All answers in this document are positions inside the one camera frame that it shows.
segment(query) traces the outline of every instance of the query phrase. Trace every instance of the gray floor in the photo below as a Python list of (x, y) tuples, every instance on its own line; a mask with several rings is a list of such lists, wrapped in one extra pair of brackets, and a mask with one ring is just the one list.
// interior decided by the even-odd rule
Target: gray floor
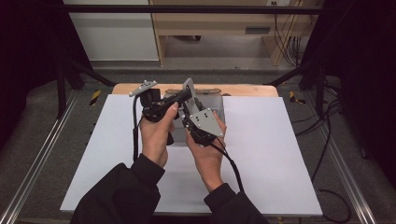
[[(171, 38), (164, 67), (152, 63), (125, 63), (122, 69), (115, 70), (109, 64), (97, 65), (98, 72), (116, 82), (155, 79), (162, 83), (182, 83), (186, 77), (192, 77), (195, 83), (262, 84), (292, 69), (292, 66), (285, 62), (279, 67), (271, 66), (260, 38), (216, 36), (203, 36), (199, 42), (188, 36)], [(87, 84), (84, 90), (78, 93), (76, 105), (26, 199), (19, 218), (50, 218), (67, 222), (71, 217), (70, 214), (61, 213), (59, 207), (78, 167), (86, 143), (90, 139), (90, 132), (94, 129), (94, 123), (99, 117), (106, 95), (111, 92), (111, 88), (89, 77), (84, 79)], [(308, 104), (290, 101), (290, 91), (294, 91), (299, 100), (306, 100), (305, 96), (312, 93), (303, 94), (298, 91), (296, 85), (298, 79), (296, 77), (277, 88), (279, 95), (284, 98), (291, 121), (306, 119), (313, 115)], [(89, 105), (96, 90), (102, 91), (98, 102), (96, 105)], [(21, 121), (0, 155), (0, 211), (6, 209), (55, 122), (56, 97), (56, 83), (51, 82), (31, 91), (27, 98), (27, 106)], [(326, 92), (325, 100), (330, 102), (333, 99), (335, 97)], [(295, 132), (299, 132), (310, 126), (314, 120), (294, 123), (293, 128)], [(377, 223), (396, 223), (395, 189), (389, 184), (375, 161), (361, 157), (360, 145), (344, 115), (334, 114), (331, 122), (332, 137), (355, 176)], [(312, 174), (324, 146), (324, 140), (319, 130), (298, 137), (297, 140), (308, 172)], [(352, 219), (349, 223), (360, 223), (328, 154), (321, 164), (314, 187), (331, 189), (342, 195), (352, 208)], [(346, 216), (346, 209), (339, 200), (327, 194), (318, 197), (323, 212), (328, 217), (343, 219)], [(272, 223), (277, 223), (275, 217), (270, 219)], [(298, 220), (285, 218), (284, 222), (298, 223)], [(303, 223), (318, 222), (329, 223), (321, 217), (303, 219)]]

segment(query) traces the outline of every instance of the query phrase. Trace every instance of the silver metal plate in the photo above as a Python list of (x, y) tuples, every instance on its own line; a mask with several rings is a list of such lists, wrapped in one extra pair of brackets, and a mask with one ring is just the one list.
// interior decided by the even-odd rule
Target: silver metal plate
[(143, 91), (146, 91), (146, 90), (150, 89), (153, 86), (156, 86), (157, 84), (158, 83), (156, 81), (146, 81), (145, 80), (145, 82), (143, 82), (142, 85), (139, 86), (139, 88), (137, 88), (134, 91), (131, 91), (129, 93), (129, 96), (130, 97), (135, 96), (135, 95), (137, 95), (139, 93), (142, 93)]
[(183, 83), (183, 90), (190, 90), (192, 97), (190, 100), (186, 101), (187, 109), (190, 111), (190, 114), (195, 114), (199, 112), (197, 105), (195, 104), (194, 99), (196, 98), (194, 83), (192, 82), (192, 78), (187, 78), (187, 80)]
[(190, 115), (190, 119), (199, 129), (204, 130), (207, 133), (214, 134), (217, 137), (223, 136), (221, 128), (210, 108)]

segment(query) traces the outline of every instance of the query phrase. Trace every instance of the white table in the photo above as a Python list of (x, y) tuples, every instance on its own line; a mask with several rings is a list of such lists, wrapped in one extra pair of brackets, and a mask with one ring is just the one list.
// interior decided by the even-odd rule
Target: white table
[[(81, 197), (116, 164), (131, 166), (132, 104), (133, 98), (127, 95), (108, 95), (61, 210), (73, 212)], [(256, 207), (266, 216), (321, 216), (282, 98), (224, 97), (224, 110), (227, 151)], [(168, 152), (156, 214), (210, 213), (203, 202), (207, 191), (190, 151), (170, 146)], [(225, 158), (221, 169), (223, 180), (238, 191), (233, 169)]]

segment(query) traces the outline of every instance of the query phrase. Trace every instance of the black jacket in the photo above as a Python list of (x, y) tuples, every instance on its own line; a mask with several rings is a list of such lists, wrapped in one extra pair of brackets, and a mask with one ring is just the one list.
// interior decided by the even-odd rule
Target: black jacket
[[(157, 183), (164, 172), (143, 154), (131, 169), (118, 164), (84, 195), (70, 223), (149, 223), (161, 198)], [(247, 195), (235, 194), (228, 184), (213, 190), (205, 203), (212, 211), (210, 223), (268, 224)]]

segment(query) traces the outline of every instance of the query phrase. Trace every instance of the black cable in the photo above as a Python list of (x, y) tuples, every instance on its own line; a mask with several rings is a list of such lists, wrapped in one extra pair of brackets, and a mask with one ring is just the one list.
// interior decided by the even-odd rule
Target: black cable
[(307, 120), (312, 119), (313, 117), (315, 117), (315, 116), (317, 116), (317, 115), (318, 115), (318, 114), (314, 114), (314, 115), (312, 115), (312, 116), (309, 116), (309, 117), (306, 118), (306, 119), (298, 119), (298, 120), (295, 120), (295, 121), (291, 121), (290, 123), (298, 123), (298, 122), (307, 121)]
[(292, 45), (291, 49), (293, 52), (293, 56), (296, 59), (296, 66), (298, 66), (299, 65), (298, 61), (300, 59), (300, 53), (299, 53), (300, 45), (298, 42), (298, 37), (296, 38), (296, 36), (293, 37), (293, 45)]
[(289, 18), (290, 18), (291, 15), (294, 15), (294, 14), (289, 14), (289, 16), (288, 16), (288, 18), (286, 19), (285, 23), (283, 23), (282, 28), (280, 28), (280, 31), (282, 32), (282, 35), (285, 35), (285, 33), (283, 33), (283, 28), (285, 28), (285, 25), (286, 25), (286, 23), (288, 23), (288, 20), (289, 20)]
[[(302, 1), (302, 0), (299, 0), (299, 2), (297, 3), (297, 6), (299, 6), (299, 5), (301, 4), (301, 1)], [(285, 24), (288, 22), (290, 16), (291, 16), (291, 14), (290, 14), (290, 15), (288, 16), (288, 18), (286, 19)], [(299, 64), (298, 64), (298, 57), (295, 57), (296, 63), (294, 63), (294, 62), (292, 61), (292, 58), (290, 57), (290, 54), (289, 54), (289, 45), (290, 45), (290, 41), (291, 41), (291, 37), (290, 37), (290, 39), (288, 40), (287, 53), (288, 53), (288, 56), (289, 56), (289, 59), (290, 59), (291, 63), (292, 63), (294, 66), (297, 67), (297, 66), (299, 65)]]
[(296, 64), (299, 65), (298, 60), (300, 59), (300, 45), (301, 45), (301, 38), (297, 38), (297, 43), (296, 43)]
[(217, 147), (216, 145), (214, 145), (213, 143), (210, 143), (209, 145), (212, 146), (215, 150), (219, 151), (222, 155), (224, 155), (225, 158), (227, 158), (227, 160), (230, 162), (231, 166), (233, 167), (233, 172), (235, 173), (236, 176), (236, 181), (238, 182), (238, 187), (239, 190), (242, 192), (245, 192), (244, 190), (244, 186), (242, 185), (242, 179), (241, 179), (241, 175), (239, 174), (238, 171), (238, 167), (236, 167), (235, 162), (231, 159), (231, 157), (228, 155), (227, 150), (225, 149), (224, 145), (221, 143), (221, 141), (218, 139), (218, 141), (220, 142), (221, 146), (223, 147), (223, 149)]
[(341, 91), (341, 88), (335, 87), (333, 84), (331, 84), (331, 83), (329, 82), (329, 80), (327, 80), (327, 77), (324, 78), (324, 85), (325, 85), (325, 87), (327, 87), (327, 88), (332, 89), (333, 91), (335, 91), (337, 94), (338, 94), (338, 92)]
[(140, 94), (137, 94), (134, 97), (134, 104), (133, 104), (133, 113), (134, 113), (134, 130), (133, 130), (133, 135), (134, 135), (134, 161), (137, 160), (138, 157), (138, 151), (139, 151), (139, 124), (137, 124), (137, 118), (136, 118), (136, 101), (137, 98), (140, 97)]
[(329, 89), (329, 88), (325, 88), (324, 90), (325, 90), (326, 92), (328, 92), (329, 94), (335, 96), (335, 97), (338, 96), (338, 92), (336, 92), (336, 91), (333, 90), (332, 88), (330, 88), (330, 89), (331, 89), (333, 92), (332, 92), (332, 91), (329, 91), (328, 89)]
[[(275, 19), (275, 31), (274, 31), (275, 43), (276, 43), (277, 47), (279, 48), (280, 52), (282, 53), (283, 57), (286, 59), (286, 61), (287, 61), (289, 64), (294, 65), (293, 62), (290, 61), (290, 59), (287, 57), (287, 55), (286, 55), (285, 52), (283, 51), (283, 49), (285, 48), (285, 45), (283, 44), (283, 41), (282, 41), (281, 36), (280, 36), (280, 33), (279, 33), (278, 29), (277, 29), (277, 15), (276, 15), (276, 14), (274, 14), (274, 19)], [(281, 48), (281, 47), (279, 46), (279, 44), (277, 43), (276, 33), (277, 33), (277, 35), (278, 35), (279, 38), (280, 38), (280, 43), (282, 44), (282, 48)]]
[[(328, 105), (328, 109), (327, 109), (326, 114), (325, 114), (326, 117), (327, 117), (326, 121), (327, 121), (327, 125), (328, 125), (328, 134), (327, 134), (327, 138), (326, 138), (326, 143), (325, 143), (325, 145), (324, 145), (324, 147), (322, 149), (322, 152), (320, 154), (318, 165), (315, 168), (315, 171), (314, 171), (314, 173), (311, 176), (311, 182), (312, 183), (314, 183), (315, 177), (316, 177), (316, 175), (318, 173), (318, 169), (319, 169), (319, 167), (320, 167), (320, 165), (321, 165), (321, 163), (323, 161), (324, 155), (325, 155), (325, 153), (327, 151), (327, 148), (328, 148), (328, 145), (329, 145), (329, 142), (330, 142), (331, 133), (332, 133), (332, 126), (331, 126), (331, 123), (330, 123), (330, 111), (331, 111), (332, 107), (335, 106), (335, 105), (339, 105), (338, 100), (334, 100)], [(351, 212), (351, 209), (349, 207), (349, 204), (347, 203), (347, 201), (341, 195), (339, 195), (339, 194), (337, 194), (337, 193), (335, 193), (335, 192), (333, 192), (331, 190), (328, 190), (328, 189), (319, 189), (319, 192), (327, 192), (327, 193), (335, 195), (337, 198), (339, 198), (344, 203), (344, 205), (346, 206), (346, 210), (347, 210), (347, 218), (346, 219), (335, 220), (335, 219), (327, 217), (326, 215), (323, 214), (324, 218), (326, 218), (327, 220), (329, 220), (329, 221), (331, 221), (333, 223), (342, 223), (342, 224), (347, 223), (351, 219), (352, 212)]]
[[(329, 104), (328, 110), (325, 112), (325, 114), (328, 113), (328, 114), (329, 114), (329, 117), (330, 117), (330, 116), (334, 115), (335, 113), (337, 113), (340, 109), (336, 109), (335, 111), (332, 111), (332, 108), (333, 108), (334, 106), (336, 106), (336, 105), (340, 105), (340, 103), (338, 102), (338, 100), (335, 100), (335, 101), (331, 102), (331, 103)], [(305, 129), (305, 130), (303, 130), (303, 131), (301, 131), (301, 132), (299, 132), (299, 133), (296, 133), (295, 136), (296, 136), (296, 137), (299, 137), (299, 136), (306, 135), (306, 134), (308, 134), (308, 133), (313, 132), (313, 131), (316, 130), (317, 128), (321, 127), (321, 126), (326, 122), (326, 119), (327, 119), (327, 118), (325, 118), (325, 119), (318, 119), (318, 120), (317, 120), (314, 124), (312, 124), (309, 128), (307, 128), (307, 129)]]
[(318, 189), (318, 191), (320, 193), (326, 192), (326, 193), (330, 193), (330, 194), (334, 195), (335, 197), (337, 197), (338, 199), (340, 199), (344, 203), (344, 205), (346, 206), (346, 210), (347, 210), (347, 217), (345, 219), (343, 219), (343, 220), (336, 220), (336, 219), (330, 218), (330, 217), (328, 217), (328, 216), (326, 216), (324, 214), (323, 214), (323, 217), (326, 218), (327, 220), (329, 220), (330, 222), (333, 222), (333, 223), (339, 223), (339, 224), (348, 223), (348, 221), (352, 218), (352, 211), (351, 211), (351, 209), (349, 207), (349, 204), (343, 198), (343, 196), (341, 196), (340, 194), (338, 194), (338, 193), (336, 193), (334, 191), (328, 190), (328, 189)]
[(309, 15), (309, 19), (311, 20), (311, 22), (309, 22), (309, 24), (305, 27), (303, 32), (300, 34), (300, 41), (301, 41), (301, 37), (304, 36), (308, 32), (308, 30), (312, 27), (312, 25), (314, 24), (315, 17), (313, 15)]

